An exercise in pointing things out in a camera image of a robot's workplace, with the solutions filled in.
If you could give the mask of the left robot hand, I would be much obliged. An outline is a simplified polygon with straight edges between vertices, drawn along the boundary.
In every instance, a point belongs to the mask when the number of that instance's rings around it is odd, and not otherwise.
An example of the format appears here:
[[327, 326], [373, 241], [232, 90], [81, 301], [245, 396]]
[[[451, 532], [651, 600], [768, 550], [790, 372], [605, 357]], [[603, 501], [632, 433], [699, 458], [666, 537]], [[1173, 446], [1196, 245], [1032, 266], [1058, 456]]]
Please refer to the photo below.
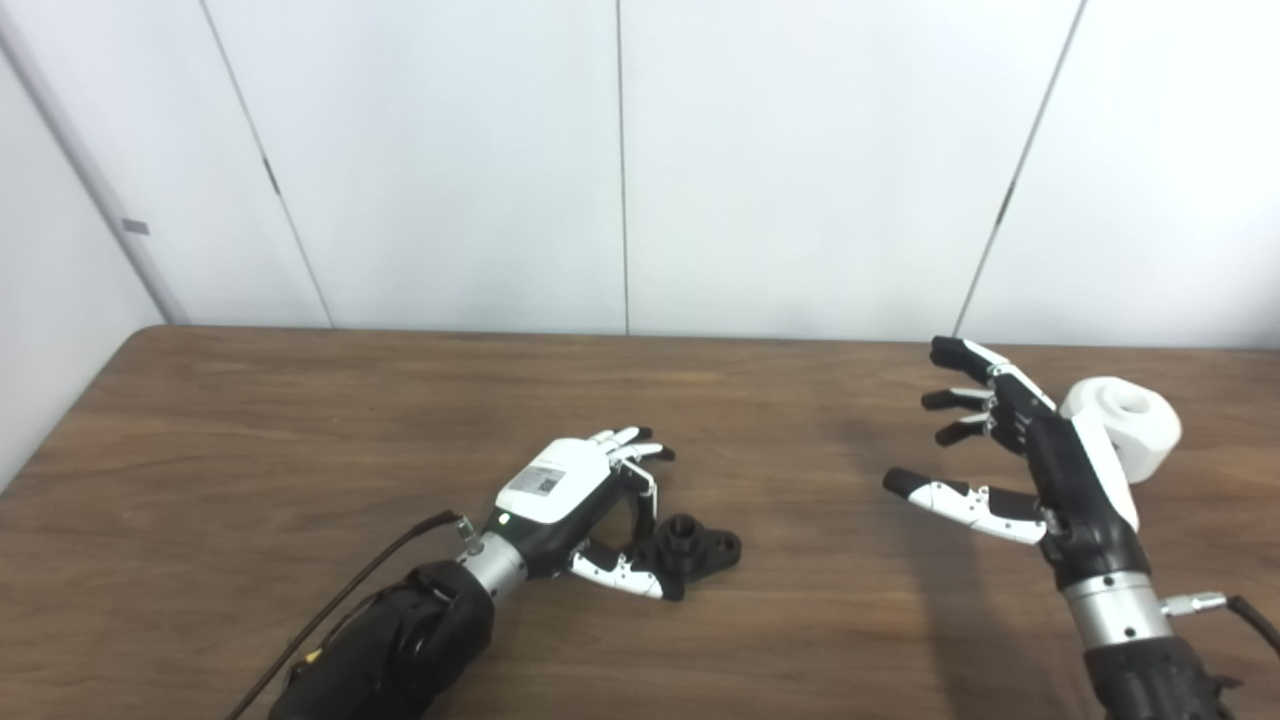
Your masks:
[[643, 569], [622, 550], [593, 541], [593, 529], [625, 500], [635, 502], [634, 542], [657, 528], [657, 479], [644, 461], [675, 451], [646, 427], [605, 429], [550, 442], [498, 492], [479, 547], [460, 557], [495, 603], [525, 582], [572, 574], [613, 591], [678, 602], [682, 582]]

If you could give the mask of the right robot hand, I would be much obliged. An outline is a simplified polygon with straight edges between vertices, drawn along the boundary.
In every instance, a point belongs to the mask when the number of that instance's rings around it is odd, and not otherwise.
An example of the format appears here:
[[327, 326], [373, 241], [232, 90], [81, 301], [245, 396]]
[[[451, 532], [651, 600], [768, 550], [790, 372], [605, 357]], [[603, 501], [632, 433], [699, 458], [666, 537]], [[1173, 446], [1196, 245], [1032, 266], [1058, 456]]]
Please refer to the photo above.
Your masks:
[[888, 492], [970, 530], [1037, 546], [1060, 589], [1116, 573], [1151, 574], [1135, 502], [1098, 418], [1065, 415], [1016, 364], [977, 342], [936, 336], [931, 361], [974, 382], [970, 389], [922, 397], [931, 411], [968, 410], [936, 433], [936, 443], [992, 439], [1025, 460], [1034, 489], [1020, 493], [892, 468], [883, 478]]

